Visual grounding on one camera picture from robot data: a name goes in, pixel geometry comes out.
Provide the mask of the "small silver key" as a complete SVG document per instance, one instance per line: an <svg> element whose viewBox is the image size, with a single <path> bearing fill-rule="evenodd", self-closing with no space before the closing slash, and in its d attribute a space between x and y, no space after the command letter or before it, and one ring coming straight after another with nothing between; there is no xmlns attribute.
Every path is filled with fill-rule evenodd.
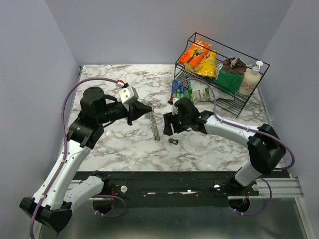
<svg viewBox="0 0 319 239"><path fill-rule="evenodd" d="M173 138L169 138L168 142L174 145L178 145L178 140L177 139L173 139Z"/></svg>

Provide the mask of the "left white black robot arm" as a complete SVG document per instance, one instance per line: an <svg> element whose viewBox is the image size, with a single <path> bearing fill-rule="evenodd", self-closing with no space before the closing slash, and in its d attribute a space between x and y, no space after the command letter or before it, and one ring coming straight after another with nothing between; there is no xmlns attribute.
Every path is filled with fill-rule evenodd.
<svg viewBox="0 0 319 239"><path fill-rule="evenodd" d="M20 208L48 228L61 232L70 221L73 211L92 196L110 193L110 176L94 172L71 191L68 187L79 166L104 133L104 124L126 119L128 125L152 111L139 102L132 86L119 90L120 99L106 95L99 87L87 88L80 101L81 111L70 125L63 149L54 167L32 197L25 197Z"/></svg>

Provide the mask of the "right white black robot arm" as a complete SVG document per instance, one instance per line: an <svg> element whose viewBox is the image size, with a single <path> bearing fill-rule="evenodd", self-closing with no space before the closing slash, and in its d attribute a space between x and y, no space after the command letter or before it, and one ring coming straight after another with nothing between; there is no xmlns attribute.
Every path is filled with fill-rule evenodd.
<svg viewBox="0 0 319 239"><path fill-rule="evenodd" d="M172 111L164 114L163 119L165 135L191 129L223 137L248 149L250 161L229 181L229 189L235 195L245 192L258 177L270 175L287 152L269 124L256 127L226 121L214 112L200 112L188 98L177 100Z"/></svg>

